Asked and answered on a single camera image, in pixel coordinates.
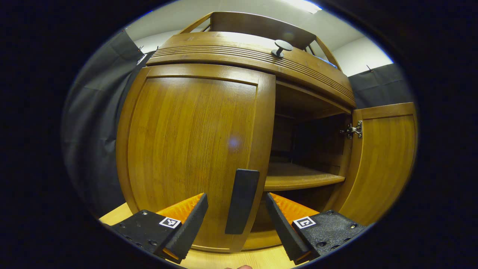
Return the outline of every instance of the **metal hinge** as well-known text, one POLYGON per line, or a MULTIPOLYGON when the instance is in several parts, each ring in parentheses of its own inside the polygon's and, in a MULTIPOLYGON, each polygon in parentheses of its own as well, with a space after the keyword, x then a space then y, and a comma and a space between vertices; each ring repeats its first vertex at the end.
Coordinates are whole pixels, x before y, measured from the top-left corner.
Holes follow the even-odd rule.
POLYGON ((356 133, 359 138, 362 138, 363 133, 362 133, 362 121, 358 121, 356 127, 352 127, 352 124, 350 123, 347 125, 346 130, 340 130, 341 134, 347 134, 347 139, 352 139, 352 135, 356 133))

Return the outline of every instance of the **black knob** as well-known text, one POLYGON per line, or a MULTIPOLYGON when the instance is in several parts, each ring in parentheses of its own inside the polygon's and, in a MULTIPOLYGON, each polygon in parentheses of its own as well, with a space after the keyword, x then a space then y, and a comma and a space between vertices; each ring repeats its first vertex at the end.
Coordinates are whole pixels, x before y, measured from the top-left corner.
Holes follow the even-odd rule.
POLYGON ((291 51, 292 50, 292 45, 285 42, 284 40, 276 40, 275 45, 279 47, 279 49, 274 49, 271 51, 272 55, 282 58, 284 57, 284 53, 282 53, 283 50, 286 51, 291 51))

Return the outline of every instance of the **open cabinet door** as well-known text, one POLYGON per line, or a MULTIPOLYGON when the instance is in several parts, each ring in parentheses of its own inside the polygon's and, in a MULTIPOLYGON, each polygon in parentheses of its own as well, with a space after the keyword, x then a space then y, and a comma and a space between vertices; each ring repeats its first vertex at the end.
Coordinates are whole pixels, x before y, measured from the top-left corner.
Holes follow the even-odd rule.
POLYGON ((131 212, 157 212, 205 192, 209 208, 193 247, 240 251, 264 188, 274 102, 274 75, 206 64, 143 68, 117 139, 118 175, 131 212), (259 171, 255 185, 237 169, 259 171), (247 210, 240 207, 244 197, 247 210), (240 210, 229 215, 242 213, 242 219, 228 219, 232 204, 240 210))
POLYGON ((362 225, 377 221, 395 202, 410 176, 417 148, 413 103, 354 110, 362 138, 353 134, 346 179, 332 209, 362 225))

